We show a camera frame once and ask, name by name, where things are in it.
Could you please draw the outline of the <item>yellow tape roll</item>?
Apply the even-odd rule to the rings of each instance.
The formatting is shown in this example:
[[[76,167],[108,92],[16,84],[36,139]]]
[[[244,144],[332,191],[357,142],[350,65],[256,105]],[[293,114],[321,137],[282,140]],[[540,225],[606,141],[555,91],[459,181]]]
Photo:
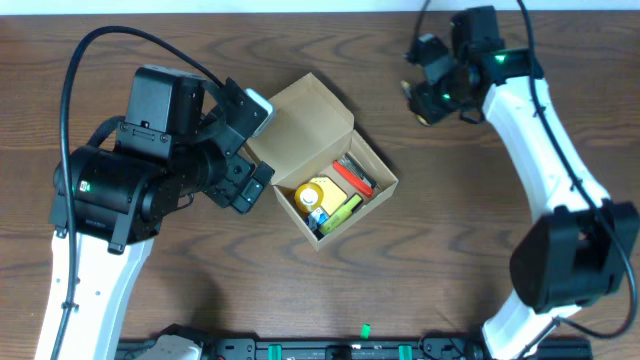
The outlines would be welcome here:
[[[319,185],[305,183],[297,188],[294,201],[301,213],[310,214],[321,206],[323,197],[324,193]]]

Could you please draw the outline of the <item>brown cardboard box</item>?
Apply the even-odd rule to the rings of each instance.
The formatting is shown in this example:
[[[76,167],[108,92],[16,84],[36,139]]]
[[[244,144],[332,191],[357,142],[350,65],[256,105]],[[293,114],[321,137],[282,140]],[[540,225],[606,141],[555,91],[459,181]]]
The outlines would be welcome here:
[[[255,161],[266,162],[274,169],[270,184],[278,201],[313,247],[320,250],[391,197],[398,179],[354,129],[354,115],[313,74],[279,92],[270,103],[275,106],[275,118],[258,137],[247,142],[247,152]],[[350,153],[377,182],[371,198],[355,190],[333,169],[333,161],[345,153]],[[318,176],[330,177],[347,194],[347,200],[354,194],[363,199],[353,215],[326,236],[319,229],[312,232],[308,228],[305,220],[309,214],[301,213],[294,201],[297,188]]]

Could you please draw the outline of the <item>white blue staples box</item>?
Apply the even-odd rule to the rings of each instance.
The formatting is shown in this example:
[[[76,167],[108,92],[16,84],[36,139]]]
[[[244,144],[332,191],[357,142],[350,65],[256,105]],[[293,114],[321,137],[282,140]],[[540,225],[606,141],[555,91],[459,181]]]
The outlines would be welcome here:
[[[328,213],[322,207],[318,207],[307,216],[305,223],[308,228],[312,232],[314,232],[317,231],[328,220]]]

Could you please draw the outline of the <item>yellow sticky notepad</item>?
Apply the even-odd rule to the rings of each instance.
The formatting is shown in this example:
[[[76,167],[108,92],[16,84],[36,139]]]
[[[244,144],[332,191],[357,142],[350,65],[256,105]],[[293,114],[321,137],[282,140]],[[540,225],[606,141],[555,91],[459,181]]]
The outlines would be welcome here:
[[[318,176],[310,180],[323,192],[320,206],[331,216],[346,200],[347,194],[327,176]]]

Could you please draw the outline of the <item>black correction tape dispenser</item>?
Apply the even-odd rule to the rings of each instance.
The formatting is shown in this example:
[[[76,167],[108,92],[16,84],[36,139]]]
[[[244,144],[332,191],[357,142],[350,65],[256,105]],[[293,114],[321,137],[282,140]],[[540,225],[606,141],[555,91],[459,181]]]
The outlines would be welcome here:
[[[419,97],[415,94],[412,85],[402,80],[400,82],[404,95],[408,102],[409,110],[415,115],[416,120],[425,127],[430,127],[431,124],[428,121],[428,117],[424,114],[424,110]]]

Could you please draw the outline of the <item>red black stapler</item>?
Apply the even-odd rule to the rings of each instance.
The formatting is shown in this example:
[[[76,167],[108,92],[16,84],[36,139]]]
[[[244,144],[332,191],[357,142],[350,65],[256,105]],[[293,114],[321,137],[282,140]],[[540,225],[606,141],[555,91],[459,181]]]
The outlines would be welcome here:
[[[374,195],[377,182],[350,153],[345,153],[342,157],[334,160],[332,166],[359,193],[367,198]]]

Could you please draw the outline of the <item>yellow highlighter pen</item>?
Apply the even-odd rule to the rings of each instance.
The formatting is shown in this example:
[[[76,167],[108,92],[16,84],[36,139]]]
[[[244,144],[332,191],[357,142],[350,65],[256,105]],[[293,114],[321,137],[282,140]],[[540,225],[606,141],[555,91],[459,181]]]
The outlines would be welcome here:
[[[323,236],[326,236],[336,230],[342,223],[353,215],[362,202],[362,197],[358,194],[354,194],[319,227],[319,232]]]

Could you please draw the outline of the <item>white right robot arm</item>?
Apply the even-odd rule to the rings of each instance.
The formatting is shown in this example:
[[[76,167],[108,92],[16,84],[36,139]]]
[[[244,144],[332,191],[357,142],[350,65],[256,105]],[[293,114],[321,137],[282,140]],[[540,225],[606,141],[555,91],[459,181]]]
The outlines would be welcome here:
[[[639,312],[631,257],[639,213],[614,202],[588,170],[552,104],[535,46],[508,48],[491,6],[457,12],[451,40],[415,31],[406,59],[425,79],[403,87],[424,126],[457,114],[490,124],[500,136],[528,199],[532,226],[510,257],[512,291],[474,339],[453,341],[454,359],[579,359],[587,341],[553,340],[560,326],[621,285],[629,308],[611,338],[625,335]]]

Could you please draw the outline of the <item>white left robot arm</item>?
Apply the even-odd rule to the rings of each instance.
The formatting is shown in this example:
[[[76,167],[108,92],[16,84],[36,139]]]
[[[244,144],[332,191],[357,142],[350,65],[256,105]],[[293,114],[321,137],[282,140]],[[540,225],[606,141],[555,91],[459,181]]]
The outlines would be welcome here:
[[[36,355],[111,359],[163,219],[204,194],[247,213],[273,176],[242,157],[275,115],[252,89],[146,65],[127,112],[104,122],[54,174],[53,269]]]

